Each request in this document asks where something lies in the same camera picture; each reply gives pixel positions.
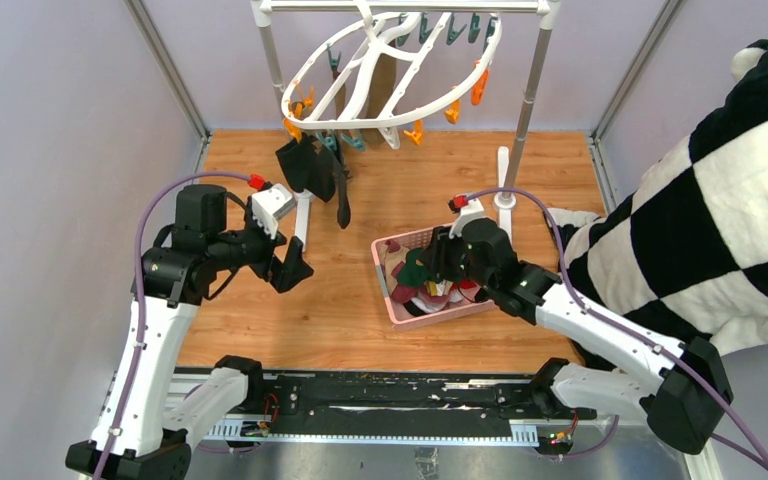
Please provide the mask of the black sock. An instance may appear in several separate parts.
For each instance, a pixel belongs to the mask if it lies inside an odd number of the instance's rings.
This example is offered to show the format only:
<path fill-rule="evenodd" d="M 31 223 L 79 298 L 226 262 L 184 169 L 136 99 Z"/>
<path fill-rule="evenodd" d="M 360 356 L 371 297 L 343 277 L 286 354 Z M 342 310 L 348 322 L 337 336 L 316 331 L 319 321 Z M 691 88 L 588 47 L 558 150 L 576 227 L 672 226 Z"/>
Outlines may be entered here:
<path fill-rule="evenodd" d="M 351 222 L 351 205 L 348 197 L 348 179 L 350 177 L 350 172 L 343 153 L 339 148 L 334 151 L 333 173 L 338 196 L 337 224 L 341 229 L 346 229 Z"/>
<path fill-rule="evenodd" d="M 327 147 L 317 147 L 312 137 L 291 140 L 275 151 L 287 185 L 296 193 L 308 191 L 323 202 L 336 193 L 336 157 Z"/>

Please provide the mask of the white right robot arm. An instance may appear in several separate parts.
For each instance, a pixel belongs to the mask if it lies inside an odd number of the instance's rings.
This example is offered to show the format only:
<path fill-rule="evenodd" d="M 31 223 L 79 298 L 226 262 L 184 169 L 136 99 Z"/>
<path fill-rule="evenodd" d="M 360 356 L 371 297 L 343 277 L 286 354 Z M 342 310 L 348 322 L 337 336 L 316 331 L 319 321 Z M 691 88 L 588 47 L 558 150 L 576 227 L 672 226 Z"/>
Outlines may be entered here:
<path fill-rule="evenodd" d="M 696 455 L 732 410 L 732 389 L 710 342 L 660 334 L 594 303 L 560 274 L 519 259 L 490 218 L 434 228 L 423 259 L 445 279 L 474 283 L 479 301 L 560 333 L 614 365 L 604 371 L 547 361 L 530 392 L 544 417 L 583 408 L 640 420 L 663 443 Z"/>

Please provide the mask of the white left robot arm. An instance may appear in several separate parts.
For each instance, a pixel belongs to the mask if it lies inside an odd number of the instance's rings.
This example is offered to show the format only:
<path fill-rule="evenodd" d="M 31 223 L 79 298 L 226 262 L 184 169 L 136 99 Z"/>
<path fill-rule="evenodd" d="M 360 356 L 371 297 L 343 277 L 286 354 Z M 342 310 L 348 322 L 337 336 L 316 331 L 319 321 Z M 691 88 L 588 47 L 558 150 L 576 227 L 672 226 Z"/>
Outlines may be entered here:
<path fill-rule="evenodd" d="M 127 346 L 91 436 L 65 464 L 94 479 L 181 479 L 192 453 L 230 411 L 277 415 L 259 361 L 227 355 L 174 408 L 166 405 L 176 362 L 200 306 L 250 269 L 284 293 L 309 278 L 303 243 L 280 220 L 296 205 L 286 187 L 251 178 L 243 199 L 212 184 L 183 187 L 171 224 L 136 248 Z"/>

